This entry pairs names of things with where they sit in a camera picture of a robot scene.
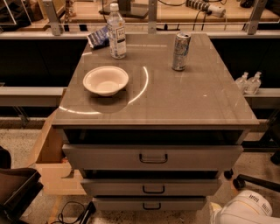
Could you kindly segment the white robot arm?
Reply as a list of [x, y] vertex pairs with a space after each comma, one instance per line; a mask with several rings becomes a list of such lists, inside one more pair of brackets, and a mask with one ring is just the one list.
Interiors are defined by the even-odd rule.
[[270, 203], [259, 193], [244, 190], [224, 207], [211, 203], [210, 224], [280, 224]]

